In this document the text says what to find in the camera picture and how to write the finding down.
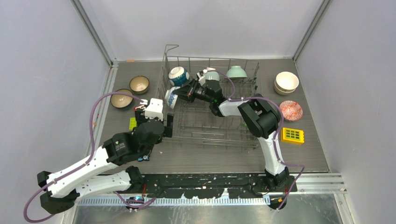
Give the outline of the white bowl blue floral pattern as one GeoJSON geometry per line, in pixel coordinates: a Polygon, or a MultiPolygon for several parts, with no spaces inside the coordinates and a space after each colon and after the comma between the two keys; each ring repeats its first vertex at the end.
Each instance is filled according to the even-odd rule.
{"type": "Polygon", "coordinates": [[[178,95],[174,93],[174,90],[178,90],[178,89],[180,89],[179,86],[174,86],[174,87],[168,89],[165,93],[165,97],[164,97],[165,103],[171,109],[174,109],[176,102],[177,102],[177,98],[178,98],[178,95]]]}

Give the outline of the brown patterned bowl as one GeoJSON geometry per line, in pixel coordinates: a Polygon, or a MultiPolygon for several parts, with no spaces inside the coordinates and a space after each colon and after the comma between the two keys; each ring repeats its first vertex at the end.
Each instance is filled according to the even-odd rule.
{"type": "Polygon", "coordinates": [[[129,88],[135,94],[141,95],[149,90],[150,82],[146,76],[136,76],[129,82],[129,88]]]}

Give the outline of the dark teal glazed bowl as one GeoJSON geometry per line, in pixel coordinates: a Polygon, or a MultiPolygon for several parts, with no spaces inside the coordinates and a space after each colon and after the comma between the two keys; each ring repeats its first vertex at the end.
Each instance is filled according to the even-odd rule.
{"type": "Polygon", "coordinates": [[[114,94],[110,98],[110,103],[117,109],[128,109],[133,104],[133,98],[126,95],[114,94]]]}

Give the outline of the beige ceramic bowl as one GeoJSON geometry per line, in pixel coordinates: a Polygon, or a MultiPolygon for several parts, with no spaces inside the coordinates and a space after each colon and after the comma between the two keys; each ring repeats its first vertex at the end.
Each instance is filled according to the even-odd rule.
{"type": "Polygon", "coordinates": [[[282,91],[293,91],[299,86],[299,79],[294,73],[283,71],[277,74],[275,84],[282,91]]]}
{"type": "Polygon", "coordinates": [[[278,86],[276,81],[274,82],[274,90],[275,90],[276,93],[278,93],[279,95],[283,95],[283,96],[289,95],[292,92],[294,92],[294,90],[291,90],[291,91],[283,91],[283,90],[281,90],[279,88],[279,86],[278,86]]]}

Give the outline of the white bowl blue zigzag pattern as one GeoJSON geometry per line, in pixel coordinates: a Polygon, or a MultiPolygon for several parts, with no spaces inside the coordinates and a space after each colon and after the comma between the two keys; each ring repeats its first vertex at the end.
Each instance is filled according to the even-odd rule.
{"type": "Polygon", "coordinates": [[[283,117],[286,121],[297,121],[300,120],[303,116],[303,109],[300,106],[299,103],[292,101],[292,100],[286,100],[283,101],[279,105],[283,117]]]}

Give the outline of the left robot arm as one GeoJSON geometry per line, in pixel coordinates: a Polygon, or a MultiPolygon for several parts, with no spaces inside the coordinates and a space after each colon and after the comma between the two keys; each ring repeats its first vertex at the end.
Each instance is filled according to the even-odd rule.
{"type": "Polygon", "coordinates": [[[97,194],[140,192],[145,181],[137,167],[130,166],[113,175],[103,173],[149,157],[154,145],[162,142],[164,137],[172,137],[174,115],[169,113],[166,120],[161,121],[159,118],[144,118],[142,109],[138,109],[135,114],[138,125],[132,131],[115,134],[92,156],[55,173],[38,173],[38,185],[45,189],[40,196],[41,207],[54,215],[97,194]]]}

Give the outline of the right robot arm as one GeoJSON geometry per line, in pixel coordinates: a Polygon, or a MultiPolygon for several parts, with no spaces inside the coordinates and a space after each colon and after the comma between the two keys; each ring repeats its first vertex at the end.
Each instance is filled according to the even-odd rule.
{"type": "Polygon", "coordinates": [[[173,93],[187,102],[199,99],[209,103],[209,108],[215,116],[242,117],[250,133],[260,143],[265,159],[267,187],[276,192],[285,186],[289,169],[283,160],[278,139],[283,116],[282,111],[274,102],[265,99],[260,94],[240,99],[226,98],[216,80],[209,80],[204,85],[197,80],[192,80],[186,86],[174,90],[173,93]]]}

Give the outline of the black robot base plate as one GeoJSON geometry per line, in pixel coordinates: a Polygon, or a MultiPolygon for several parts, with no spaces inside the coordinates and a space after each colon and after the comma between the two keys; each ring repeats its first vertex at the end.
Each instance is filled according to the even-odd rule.
{"type": "Polygon", "coordinates": [[[266,193],[284,195],[292,186],[290,175],[275,185],[265,174],[217,173],[217,174],[145,174],[137,186],[122,191],[123,194],[144,194],[156,198],[199,199],[220,198],[224,193],[230,199],[259,198],[266,193]]]}

